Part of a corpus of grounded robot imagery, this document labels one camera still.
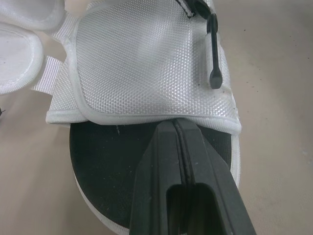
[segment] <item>white foam pad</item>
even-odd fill
[[[104,2],[90,9],[63,41],[80,112],[98,124],[184,117],[238,134],[221,47],[222,88],[212,90],[207,83],[212,68],[206,65],[205,27],[199,16],[188,19],[175,0],[132,0],[110,7]]]
[[[32,31],[0,23],[0,94],[21,89],[39,73],[44,51]]]
[[[55,28],[64,12],[64,0],[0,0],[0,21],[31,30]]]

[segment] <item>black strap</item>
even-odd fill
[[[207,20],[211,14],[211,10],[203,0],[176,0],[179,5],[184,9],[186,15],[191,18],[196,13],[201,15]]]

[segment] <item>black rubber pad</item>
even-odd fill
[[[82,191],[100,213],[125,228],[130,224],[136,167],[158,124],[71,124],[70,155]],[[230,134],[199,128],[230,166]]]

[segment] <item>gray surface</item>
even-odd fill
[[[215,6],[243,125],[240,191],[252,222],[258,235],[312,235],[313,3]],[[49,102],[31,91],[0,97],[1,234],[109,235],[76,187],[68,129],[45,124]]]

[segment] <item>white nylon strap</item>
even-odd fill
[[[53,95],[56,78],[62,68],[62,62],[47,56],[38,74],[37,84],[31,87],[32,90]]]
[[[103,0],[92,1],[91,3],[88,4],[86,10],[90,10],[102,2]],[[69,12],[66,12],[59,26],[57,26],[53,30],[46,31],[46,34],[50,35],[55,40],[62,43],[70,35],[71,31],[74,29],[74,26],[79,19],[80,19],[79,17],[71,15]]]

